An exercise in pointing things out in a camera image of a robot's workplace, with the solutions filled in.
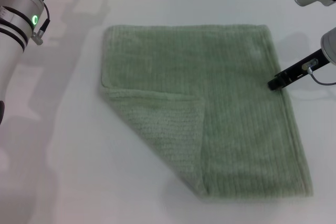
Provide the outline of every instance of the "green indicator light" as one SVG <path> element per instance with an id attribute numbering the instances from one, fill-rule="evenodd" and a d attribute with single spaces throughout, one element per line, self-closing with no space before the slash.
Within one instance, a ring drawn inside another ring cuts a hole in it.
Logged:
<path id="1" fill-rule="evenodd" d="M 35 26 L 38 22 L 38 17 L 36 15 L 34 15 L 34 17 L 32 18 L 32 22 L 33 22 L 33 25 Z"/>

